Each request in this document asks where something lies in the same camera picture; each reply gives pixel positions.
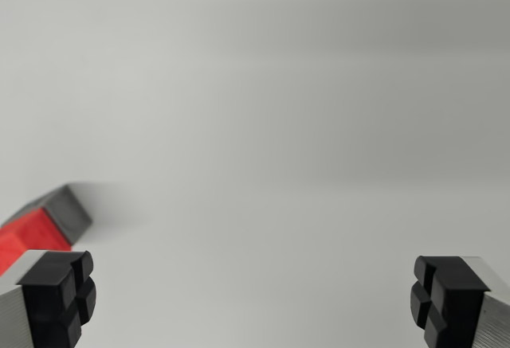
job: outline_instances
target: gray metal block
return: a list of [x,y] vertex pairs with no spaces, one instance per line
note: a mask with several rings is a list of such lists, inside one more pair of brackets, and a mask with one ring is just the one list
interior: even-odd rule
[[28,203],[3,225],[39,208],[43,208],[47,212],[70,244],[76,243],[92,223],[91,217],[77,200],[69,185],[64,185]]

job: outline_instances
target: black rubber pad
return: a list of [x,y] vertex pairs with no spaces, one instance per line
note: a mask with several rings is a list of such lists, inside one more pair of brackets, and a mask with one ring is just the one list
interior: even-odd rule
[[34,348],[73,348],[92,317],[96,286],[89,252],[46,252],[19,280]]
[[471,348],[488,287],[459,256],[420,256],[414,274],[411,313],[428,346]]

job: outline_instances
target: red block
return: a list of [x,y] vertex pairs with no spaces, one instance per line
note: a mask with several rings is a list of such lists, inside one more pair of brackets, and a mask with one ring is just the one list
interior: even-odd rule
[[71,245],[46,211],[36,209],[0,229],[0,275],[26,250],[71,251]]

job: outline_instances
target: silver metal part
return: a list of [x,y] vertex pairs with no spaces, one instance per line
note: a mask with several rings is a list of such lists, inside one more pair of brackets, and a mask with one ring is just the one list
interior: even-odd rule
[[510,347],[510,298],[486,292],[473,348]]
[[46,253],[29,250],[0,276],[0,347],[33,348],[22,286],[16,283]]
[[510,348],[510,287],[478,257],[462,257],[483,280],[485,292],[473,348]]

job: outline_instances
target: gray gradient background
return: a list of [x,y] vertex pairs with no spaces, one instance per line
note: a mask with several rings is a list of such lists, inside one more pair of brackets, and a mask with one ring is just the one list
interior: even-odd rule
[[419,254],[510,280],[510,0],[0,0],[0,215],[96,218],[80,348],[420,348]]

